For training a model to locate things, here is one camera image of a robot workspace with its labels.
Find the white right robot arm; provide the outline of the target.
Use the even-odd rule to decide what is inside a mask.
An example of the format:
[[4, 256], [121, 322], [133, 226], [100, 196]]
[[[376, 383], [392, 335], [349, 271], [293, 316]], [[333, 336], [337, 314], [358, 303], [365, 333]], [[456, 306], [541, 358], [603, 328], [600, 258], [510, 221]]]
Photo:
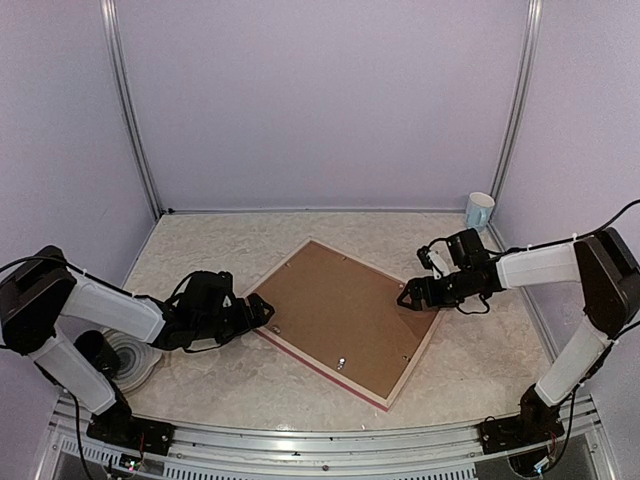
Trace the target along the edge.
[[639, 317], [639, 262], [613, 227], [503, 253], [490, 252], [475, 229], [442, 241], [450, 260], [421, 247], [417, 256], [431, 273], [408, 280], [398, 305], [461, 309], [470, 297], [486, 304], [506, 290], [545, 293], [566, 325], [561, 351], [533, 387], [547, 407], [591, 376]]

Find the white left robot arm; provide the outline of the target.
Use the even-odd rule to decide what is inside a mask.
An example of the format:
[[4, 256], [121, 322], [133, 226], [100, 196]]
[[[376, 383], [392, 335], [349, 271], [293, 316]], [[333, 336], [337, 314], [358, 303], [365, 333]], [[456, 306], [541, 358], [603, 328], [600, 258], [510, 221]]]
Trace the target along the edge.
[[156, 350], [193, 352], [211, 341], [220, 348], [266, 325], [275, 309], [261, 296], [235, 295], [226, 271], [187, 274], [166, 300], [125, 291], [71, 264], [48, 245], [2, 266], [1, 339], [28, 357], [89, 412], [121, 445], [140, 434], [137, 418], [119, 404], [116, 387], [80, 349], [90, 328], [114, 330]]

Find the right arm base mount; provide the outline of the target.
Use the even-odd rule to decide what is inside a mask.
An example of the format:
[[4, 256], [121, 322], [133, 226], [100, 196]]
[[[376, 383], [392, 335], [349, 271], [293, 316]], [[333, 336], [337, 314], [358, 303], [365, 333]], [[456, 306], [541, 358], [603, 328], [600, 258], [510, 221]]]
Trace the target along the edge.
[[548, 405], [530, 386], [520, 399], [517, 415], [496, 419], [486, 417], [477, 425], [477, 431], [485, 455], [514, 450], [562, 437], [566, 431], [560, 419], [560, 408], [576, 392]]

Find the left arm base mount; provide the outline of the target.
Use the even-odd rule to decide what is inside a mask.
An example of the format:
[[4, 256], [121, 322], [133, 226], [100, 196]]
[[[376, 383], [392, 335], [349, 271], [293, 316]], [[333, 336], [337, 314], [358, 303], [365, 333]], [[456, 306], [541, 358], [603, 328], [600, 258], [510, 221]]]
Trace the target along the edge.
[[93, 414], [87, 428], [91, 439], [161, 456], [168, 455], [174, 433], [175, 426], [171, 423], [134, 416], [122, 398], [117, 398], [104, 413]]

